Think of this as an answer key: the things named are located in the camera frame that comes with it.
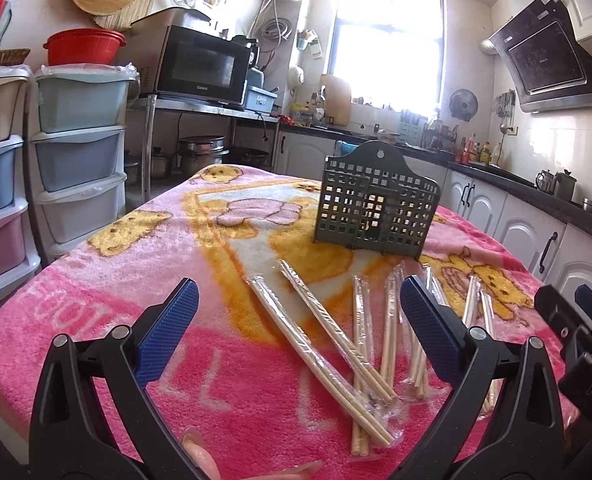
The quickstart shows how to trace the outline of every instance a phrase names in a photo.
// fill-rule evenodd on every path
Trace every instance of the fingernail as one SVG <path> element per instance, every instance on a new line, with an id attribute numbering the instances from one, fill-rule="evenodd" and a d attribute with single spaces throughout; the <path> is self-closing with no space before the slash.
<path id="1" fill-rule="evenodd" d="M 183 433 L 183 445 L 185 442 L 196 444 L 197 446 L 204 447 L 205 441 L 202 438 L 201 432 L 196 428 L 187 428 Z"/>
<path id="2" fill-rule="evenodd" d="M 307 473 L 309 475 L 313 475 L 320 471 L 322 468 L 323 463 L 320 460 L 316 460 L 315 462 L 309 462 L 308 464 L 299 465 L 296 467 L 292 467 L 291 469 L 285 469 L 282 471 L 283 473 Z"/>

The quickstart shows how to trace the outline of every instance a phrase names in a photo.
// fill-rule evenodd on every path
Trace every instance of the hand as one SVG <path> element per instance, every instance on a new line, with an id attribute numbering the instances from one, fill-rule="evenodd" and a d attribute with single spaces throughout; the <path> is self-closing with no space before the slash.
<path id="1" fill-rule="evenodd" d="M 198 434 L 188 430 L 183 436 L 183 447 L 193 461 L 200 467 L 211 480 L 221 480 L 216 462 L 209 452 L 202 447 L 202 441 Z M 247 480 L 309 480 L 322 467 L 322 462 L 310 462 L 291 469 L 285 469 L 269 476 L 255 476 Z"/>

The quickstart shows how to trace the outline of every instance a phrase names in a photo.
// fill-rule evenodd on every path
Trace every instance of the black countertop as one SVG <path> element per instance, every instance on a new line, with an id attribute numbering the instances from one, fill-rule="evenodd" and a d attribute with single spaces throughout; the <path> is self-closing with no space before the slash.
<path id="1" fill-rule="evenodd" d="M 303 126 L 281 126 L 281 132 L 292 132 L 296 134 L 303 134 L 314 137 L 324 137 L 326 139 L 343 140 L 351 142 L 352 144 L 362 144 L 368 140 L 374 140 L 373 137 L 356 136 L 351 132 L 340 132 L 338 130 L 329 130 L 325 128 L 305 128 Z M 565 202 L 552 195 L 539 191 L 535 187 L 525 186 L 487 171 L 470 168 L 462 164 L 444 160 L 436 152 L 424 150 L 422 148 L 410 148 L 408 146 L 398 146 L 402 155 L 411 156 L 420 160 L 425 160 L 433 164 L 438 164 L 458 173 L 465 174 L 471 178 L 476 178 L 482 182 L 486 182 L 491 186 L 495 186 L 510 195 L 526 202 L 544 213 L 564 222 L 572 224 L 592 236 L 592 214 L 584 211 L 581 207 L 569 202 Z"/>

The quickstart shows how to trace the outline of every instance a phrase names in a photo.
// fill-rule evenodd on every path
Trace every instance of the red plastic basin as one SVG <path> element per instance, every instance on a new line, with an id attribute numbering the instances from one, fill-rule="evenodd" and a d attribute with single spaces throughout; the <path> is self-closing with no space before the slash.
<path id="1" fill-rule="evenodd" d="M 50 36 L 43 45 L 47 49 L 47 64 L 71 63 L 111 64 L 118 48 L 125 46 L 125 37 L 114 30 L 72 28 Z"/>

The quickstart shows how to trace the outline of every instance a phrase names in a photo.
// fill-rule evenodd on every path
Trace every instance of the fleece blanket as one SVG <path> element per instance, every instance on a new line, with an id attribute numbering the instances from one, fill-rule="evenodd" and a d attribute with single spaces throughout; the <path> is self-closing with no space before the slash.
<path id="1" fill-rule="evenodd" d="M 404 459 L 449 393 L 431 372 L 428 401 L 405 403 L 401 442 L 360 462 L 349 455 L 351 420 L 288 345 L 245 277 L 265 276 L 315 346 L 351 380 L 343 359 L 275 267 L 287 260 L 351 335 L 351 277 L 369 281 L 375 340 L 381 341 L 384 283 L 401 257 L 314 243 L 320 183 L 239 166 L 210 166 L 143 205 L 58 260 L 0 309 L 0 415 L 28 437 L 38 376 L 58 333 L 105 336 L 161 303 L 183 277 L 197 282 L 198 314 L 162 378 L 147 386 L 170 430 L 202 433 L 223 479 L 238 480 L 322 460 L 321 480 L 381 480 Z M 408 272 L 418 263 L 405 259 Z M 493 295 L 496 336 L 542 338 L 563 369 L 553 333 L 534 311 L 540 286 L 495 240 L 439 207 L 421 262 L 461 314 L 468 275 Z M 399 359 L 396 387 L 407 362 Z M 98 384 L 123 452 L 137 456 L 109 392 Z M 476 424 L 465 452 L 484 429 Z"/>

